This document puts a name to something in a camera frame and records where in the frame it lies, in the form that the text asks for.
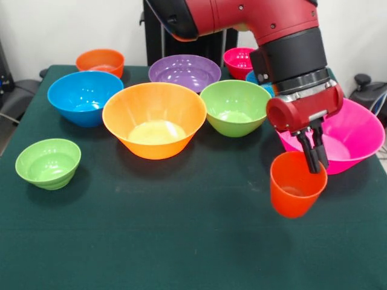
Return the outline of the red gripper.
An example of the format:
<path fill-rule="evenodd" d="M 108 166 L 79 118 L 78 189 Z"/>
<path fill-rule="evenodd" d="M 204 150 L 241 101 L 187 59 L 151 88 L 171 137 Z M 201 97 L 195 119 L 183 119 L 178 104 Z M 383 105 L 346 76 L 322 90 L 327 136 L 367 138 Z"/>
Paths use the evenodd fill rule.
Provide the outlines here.
<path fill-rule="evenodd" d="M 317 85 L 314 88 L 296 92 L 291 95 L 279 95 L 271 98 L 266 106 L 267 118 L 271 125 L 280 132 L 296 132 L 310 173 L 319 173 L 320 164 L 329 166 L 322 128 L 323 120 L 337 114 L 343 106 L 344 93 L 334 80 Z M 314 148 L 304 128 L 313 130 Z"/>

